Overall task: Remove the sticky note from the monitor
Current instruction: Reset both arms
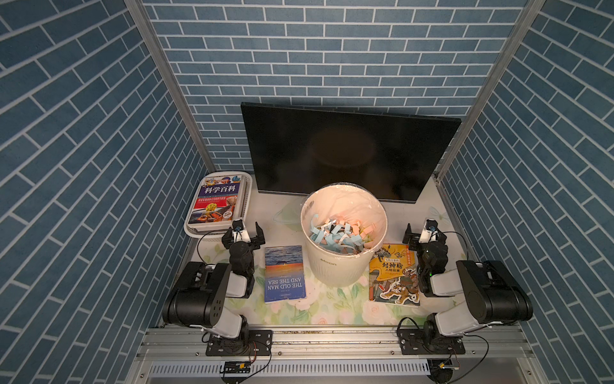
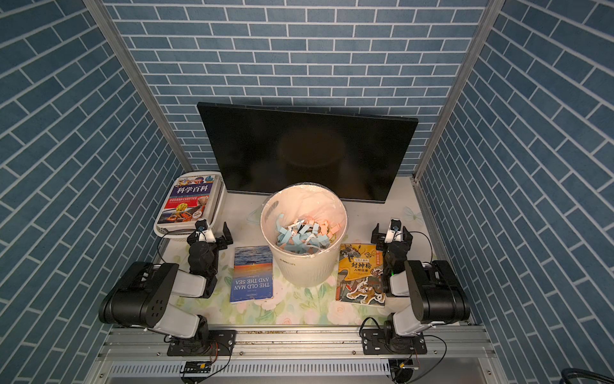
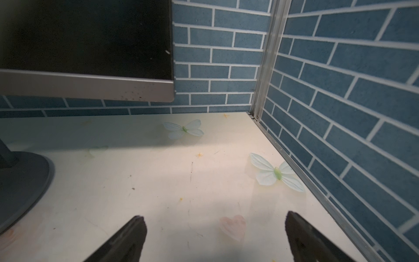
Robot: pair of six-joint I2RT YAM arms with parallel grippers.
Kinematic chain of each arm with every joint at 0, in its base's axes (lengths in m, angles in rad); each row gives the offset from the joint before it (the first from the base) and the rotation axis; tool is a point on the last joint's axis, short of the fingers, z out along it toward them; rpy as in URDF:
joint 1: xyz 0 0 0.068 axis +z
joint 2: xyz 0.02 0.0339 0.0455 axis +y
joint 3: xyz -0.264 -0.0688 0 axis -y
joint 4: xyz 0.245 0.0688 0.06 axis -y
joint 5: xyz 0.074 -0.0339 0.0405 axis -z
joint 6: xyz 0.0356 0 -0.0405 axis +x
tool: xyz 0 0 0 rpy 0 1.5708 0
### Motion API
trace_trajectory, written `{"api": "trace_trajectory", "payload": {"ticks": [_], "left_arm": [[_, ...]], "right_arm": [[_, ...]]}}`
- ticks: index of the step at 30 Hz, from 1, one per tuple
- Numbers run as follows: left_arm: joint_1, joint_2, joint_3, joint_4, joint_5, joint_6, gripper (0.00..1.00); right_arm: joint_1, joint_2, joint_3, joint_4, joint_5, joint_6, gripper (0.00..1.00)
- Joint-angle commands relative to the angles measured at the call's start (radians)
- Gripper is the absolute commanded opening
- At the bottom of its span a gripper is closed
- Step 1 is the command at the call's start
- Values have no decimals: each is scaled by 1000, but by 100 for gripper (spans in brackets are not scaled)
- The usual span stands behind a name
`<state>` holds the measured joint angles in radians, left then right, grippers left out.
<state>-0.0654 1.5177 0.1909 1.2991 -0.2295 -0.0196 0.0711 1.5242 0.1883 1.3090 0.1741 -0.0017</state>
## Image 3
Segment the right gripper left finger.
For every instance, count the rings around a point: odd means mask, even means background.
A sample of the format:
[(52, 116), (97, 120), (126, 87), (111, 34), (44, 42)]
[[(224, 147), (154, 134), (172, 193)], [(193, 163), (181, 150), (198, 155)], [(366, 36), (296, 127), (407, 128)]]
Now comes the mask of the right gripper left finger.
[(134, 216), (85, 262), (139, 262), (147, 227), (142, 216)]

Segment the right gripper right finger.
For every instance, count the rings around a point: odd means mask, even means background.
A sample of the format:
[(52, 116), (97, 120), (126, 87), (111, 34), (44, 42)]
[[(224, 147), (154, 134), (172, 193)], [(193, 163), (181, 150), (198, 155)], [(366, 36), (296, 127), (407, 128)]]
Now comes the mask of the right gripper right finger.
[(295, 262), (354, 262), (296, 212), (287, 213), (285, 231)]

